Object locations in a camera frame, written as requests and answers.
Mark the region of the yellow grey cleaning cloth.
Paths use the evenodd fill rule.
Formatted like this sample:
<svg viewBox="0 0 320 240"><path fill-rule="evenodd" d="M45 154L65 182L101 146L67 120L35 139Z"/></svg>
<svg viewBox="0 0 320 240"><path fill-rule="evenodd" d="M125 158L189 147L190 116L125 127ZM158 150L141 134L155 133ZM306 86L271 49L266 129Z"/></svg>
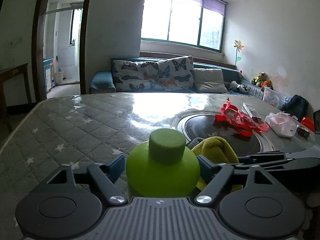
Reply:
<svg viewBox="0 0 320 240"><path fill-rule="evenodd" d="M222 137L195 138L186 144L195 154L203 155L214 164L238 164L239 160L230 144Z"/></svg>

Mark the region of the green plastic bottle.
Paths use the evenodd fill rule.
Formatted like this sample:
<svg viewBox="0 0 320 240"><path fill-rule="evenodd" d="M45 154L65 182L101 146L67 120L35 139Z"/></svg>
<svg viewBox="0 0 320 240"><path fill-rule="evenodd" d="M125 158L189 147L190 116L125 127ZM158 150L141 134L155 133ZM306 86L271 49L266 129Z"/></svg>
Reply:
<svg viewBox="0 0 320 240"><path fill-rule="evenodd" d="M181 132L159 128L129 153L126 176L133 196L186 197L196 188L200 165Z"/></svg>

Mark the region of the grey quilted star tablecloth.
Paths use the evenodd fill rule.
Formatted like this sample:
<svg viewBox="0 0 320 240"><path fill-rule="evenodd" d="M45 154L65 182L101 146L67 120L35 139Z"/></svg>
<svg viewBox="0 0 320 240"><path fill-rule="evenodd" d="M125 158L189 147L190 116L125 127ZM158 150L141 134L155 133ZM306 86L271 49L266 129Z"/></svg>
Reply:
<svg viewBox="0 0 320 240"><path fill-rule="evenodd" d="M110 93L39 103L1 146L1 239L22 238L18 202L59 166L107 163L154 129L181 129L191 115L218 113L227 99L252 105L262 117L277 113L255 97L228 94Z"/></svg>

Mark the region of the round induction cooktop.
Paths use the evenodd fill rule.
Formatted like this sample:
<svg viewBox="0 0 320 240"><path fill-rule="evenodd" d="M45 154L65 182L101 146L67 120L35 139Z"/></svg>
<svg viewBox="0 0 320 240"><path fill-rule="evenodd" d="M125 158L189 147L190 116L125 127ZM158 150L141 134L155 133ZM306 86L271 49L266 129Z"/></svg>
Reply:
<svg viewBox="0 0 320 240"><path fill-rule="evenodd" d="M214 114L201 113L183 117L178 122L177 129L184 134L188 142L195 138L222 137L239 157L276 150L263 134L254 132L251 137L245 137L229 123L216 121Z"/></svg>

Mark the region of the red plastic bag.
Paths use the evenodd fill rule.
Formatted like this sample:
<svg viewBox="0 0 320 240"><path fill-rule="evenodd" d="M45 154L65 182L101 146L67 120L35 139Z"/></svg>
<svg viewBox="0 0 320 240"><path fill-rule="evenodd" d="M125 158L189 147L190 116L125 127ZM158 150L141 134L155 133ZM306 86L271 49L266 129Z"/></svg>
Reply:
<svg viewBox="0 0 320 240"><path fill-rule="evenodd" d="M255 121L248 114L241 112L231 104L229 98L221 106L220 114L215 115L215 120L228 123L240 135L248 138L253 135L253 132L264 133L270 129L269 125L263 121Z"/></svg>

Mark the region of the white plastic bag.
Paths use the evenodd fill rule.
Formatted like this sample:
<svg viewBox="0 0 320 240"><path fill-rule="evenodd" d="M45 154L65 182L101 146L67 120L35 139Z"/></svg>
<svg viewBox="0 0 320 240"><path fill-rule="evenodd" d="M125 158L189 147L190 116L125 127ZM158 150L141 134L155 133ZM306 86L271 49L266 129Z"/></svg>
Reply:
<svg viewBox="0 0 320 240"><path fill-rule="evenodd" d="M266 116L265 122L279 137L292 138L297 131L297 124L291 116L283 112L270 113Z"/></svg>

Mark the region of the small flat box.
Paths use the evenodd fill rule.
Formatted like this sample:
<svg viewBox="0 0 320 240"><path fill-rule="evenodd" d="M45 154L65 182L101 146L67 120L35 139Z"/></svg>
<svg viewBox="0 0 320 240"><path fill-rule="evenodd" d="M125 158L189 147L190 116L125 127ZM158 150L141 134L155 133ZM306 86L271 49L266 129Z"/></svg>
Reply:
<svg viewBox="0 0 320 240"><path fill-rule="evenodd" d="M250 118L252 118L254 121L259 121L261 120L261 116L259 115L259 113L255 110L255 108L248 104L248 103L243 103L242 104L242 110L248 114L248 116Z"/></svg>

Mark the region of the black backpack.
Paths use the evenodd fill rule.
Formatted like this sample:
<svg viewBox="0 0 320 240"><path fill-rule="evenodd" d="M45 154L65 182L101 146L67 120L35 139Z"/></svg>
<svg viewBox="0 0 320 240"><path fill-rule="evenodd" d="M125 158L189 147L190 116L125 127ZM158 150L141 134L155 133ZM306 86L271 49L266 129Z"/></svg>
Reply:
<svg viewBox="0 0 320 240"><path fill-rule="evenodd" d="M294 95L291 100L282 108L284 113L296 117L299 122L306 117L309 102L300 95Z"/></svg>

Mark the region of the clear plastic storage box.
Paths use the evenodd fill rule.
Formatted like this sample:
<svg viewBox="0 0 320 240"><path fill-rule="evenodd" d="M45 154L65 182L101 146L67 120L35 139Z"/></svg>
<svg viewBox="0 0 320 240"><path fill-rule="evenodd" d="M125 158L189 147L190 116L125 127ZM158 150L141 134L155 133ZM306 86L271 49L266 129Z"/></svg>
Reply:
<svg viewBox="0 0 320 240"><path fill-rule="evenodd" d="M270 87L264 88L263 102L268 103L277 109L282 109L290 100L291 97L282 92L272 90Z"/></svg>

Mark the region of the black white plush toy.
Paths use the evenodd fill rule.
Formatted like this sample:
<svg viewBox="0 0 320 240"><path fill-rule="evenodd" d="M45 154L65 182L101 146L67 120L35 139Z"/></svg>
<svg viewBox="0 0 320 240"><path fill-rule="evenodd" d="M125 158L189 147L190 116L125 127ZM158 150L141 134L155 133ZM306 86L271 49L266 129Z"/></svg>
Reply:
<svg viewBox="0 0 320 240"><path fill-rule="evenodd" d="M247 94L247 88L243 84L239 84L236 81L232 81L229 85L230 90L241 93L241 94Z"/></svg>

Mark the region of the teal sofa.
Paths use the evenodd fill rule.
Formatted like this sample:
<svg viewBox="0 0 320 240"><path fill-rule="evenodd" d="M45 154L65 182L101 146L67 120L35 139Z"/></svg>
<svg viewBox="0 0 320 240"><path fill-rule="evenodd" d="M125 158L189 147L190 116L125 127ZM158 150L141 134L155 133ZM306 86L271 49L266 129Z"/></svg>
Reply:
<svg viewBox="0 0 320 240"><path fill-rule="evenodd" d="M192 56L165 60L113 59L110 70L96 72L89 93L229 93L262 99L259 87L239 70L194 62Z"/></svg>

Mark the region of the white cushion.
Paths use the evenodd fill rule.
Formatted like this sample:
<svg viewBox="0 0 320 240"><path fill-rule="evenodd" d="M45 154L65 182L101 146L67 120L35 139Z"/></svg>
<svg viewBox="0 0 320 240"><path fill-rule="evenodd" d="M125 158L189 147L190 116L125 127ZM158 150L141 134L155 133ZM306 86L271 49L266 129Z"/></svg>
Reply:
<svg viewBox="0 0 320 240"><path fill-rule="evenodd" d="M221 69L195 68L194 88L200 93L227 93Z"/></svg>

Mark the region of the plush teddy bear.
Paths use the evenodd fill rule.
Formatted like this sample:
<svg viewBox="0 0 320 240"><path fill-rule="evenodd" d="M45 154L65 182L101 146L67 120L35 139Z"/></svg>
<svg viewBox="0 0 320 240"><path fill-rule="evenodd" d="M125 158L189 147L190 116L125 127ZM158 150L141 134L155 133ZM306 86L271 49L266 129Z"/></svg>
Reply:
<svg viewBox="0 0 320 240"><path fill-rule="evenodd" d="M273 90L272 82L267 78L267 75L265 72L261 72L258 74L258 76L254 77L251 80L251 84L257 87L260 87L261 91L264 91L266 87Z"/></svg>

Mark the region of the large butterfly print pillow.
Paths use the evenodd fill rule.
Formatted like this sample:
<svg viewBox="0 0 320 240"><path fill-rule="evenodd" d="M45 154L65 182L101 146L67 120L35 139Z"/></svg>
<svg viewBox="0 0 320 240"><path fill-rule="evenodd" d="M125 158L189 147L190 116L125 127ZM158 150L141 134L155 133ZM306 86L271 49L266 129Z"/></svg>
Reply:
<svg viewBox="0 0 320 240"><path fill-rule="evenodd" d="M163 90L157 62L112 61L112 80L117 92L149 92Z"/></svg>

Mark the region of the white bucket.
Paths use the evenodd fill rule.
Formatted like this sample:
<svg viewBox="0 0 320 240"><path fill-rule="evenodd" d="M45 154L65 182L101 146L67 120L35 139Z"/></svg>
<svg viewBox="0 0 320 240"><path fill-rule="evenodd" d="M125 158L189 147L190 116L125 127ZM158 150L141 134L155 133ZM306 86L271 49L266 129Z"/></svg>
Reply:
<svg viewBox="0 0 320 240"><path fill-rule="evenodd" d="M55 72L53 73L53 78L55 85L57 86L58 84L61 84L63 81L63 72Z"/></svg>

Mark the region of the dark wooden side table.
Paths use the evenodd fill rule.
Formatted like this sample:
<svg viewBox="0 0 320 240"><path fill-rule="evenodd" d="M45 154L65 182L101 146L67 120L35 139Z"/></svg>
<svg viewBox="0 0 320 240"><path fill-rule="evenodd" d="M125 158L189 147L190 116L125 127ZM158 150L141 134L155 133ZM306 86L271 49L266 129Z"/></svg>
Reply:
<svg viewBox="0 0 320 240"><path fill-rule="evenodd" d="M1 70L1 122L11 133L13 127L10 115L18 105L31 106L32 99L29 86L28 64Z"/></svg>

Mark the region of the blue white cabinet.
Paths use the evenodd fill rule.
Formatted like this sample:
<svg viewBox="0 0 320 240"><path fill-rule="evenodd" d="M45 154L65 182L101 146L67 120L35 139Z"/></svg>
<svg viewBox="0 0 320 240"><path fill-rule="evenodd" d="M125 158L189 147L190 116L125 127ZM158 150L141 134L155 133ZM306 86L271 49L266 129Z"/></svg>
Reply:
<svg viewBox="0 0 320 240"><path fill-rule="evenodd" d="M44 60L43 72L44 72L44 83L45 83L45 88L47 93L51 91L52 88L55 86L53 71L54 71L54 59Z"/></svg>

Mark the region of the colourful pinwheel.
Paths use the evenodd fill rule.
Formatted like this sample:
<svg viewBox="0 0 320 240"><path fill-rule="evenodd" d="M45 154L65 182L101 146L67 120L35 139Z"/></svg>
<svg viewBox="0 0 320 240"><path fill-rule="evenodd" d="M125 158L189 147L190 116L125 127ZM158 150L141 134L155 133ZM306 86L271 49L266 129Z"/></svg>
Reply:
<svg viewBox="0 0 320 240"><path fill-rule="evenodd" d="M235 40L233 47L235 48L235 66L239 61L242 60L242 57L240 56L240 52L243 50L244 45L240 40Z"/></svg>

